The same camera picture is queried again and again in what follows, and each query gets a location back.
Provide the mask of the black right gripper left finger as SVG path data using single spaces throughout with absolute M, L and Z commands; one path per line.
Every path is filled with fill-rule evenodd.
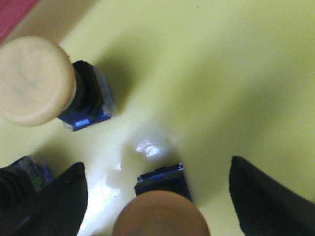
M 88 205 L 85 166 L 77 162 L 0 217 L 2 236 L 75 236 Z

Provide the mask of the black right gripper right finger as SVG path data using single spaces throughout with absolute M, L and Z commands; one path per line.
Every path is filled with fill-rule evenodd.
M 234 156 L 229 192 L 246 236 L 313 236 L 315 205 Z

